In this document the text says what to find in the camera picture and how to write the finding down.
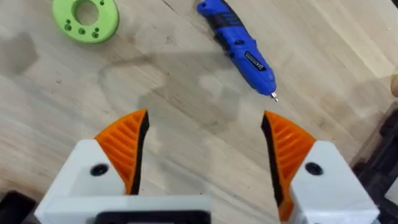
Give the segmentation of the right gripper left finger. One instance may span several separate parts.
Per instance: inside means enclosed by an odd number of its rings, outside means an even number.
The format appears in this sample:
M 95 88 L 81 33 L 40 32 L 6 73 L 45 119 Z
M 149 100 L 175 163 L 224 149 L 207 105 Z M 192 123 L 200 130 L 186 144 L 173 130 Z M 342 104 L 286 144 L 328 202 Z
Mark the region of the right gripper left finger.
M 142 109 L 119 118 L 93 139 L 78 141 L 49 192 L 62 197 L 137 195 L 148 129 L 149 115 Z

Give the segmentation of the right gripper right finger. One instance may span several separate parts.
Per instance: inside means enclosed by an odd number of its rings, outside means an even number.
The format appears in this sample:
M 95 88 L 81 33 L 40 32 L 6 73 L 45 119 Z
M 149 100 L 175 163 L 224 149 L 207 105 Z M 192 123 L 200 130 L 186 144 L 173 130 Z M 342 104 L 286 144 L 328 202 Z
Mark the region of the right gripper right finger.
M 332 142 L 271 111 L 261 129 L 281 223 L 378 222 L 378 207 Z

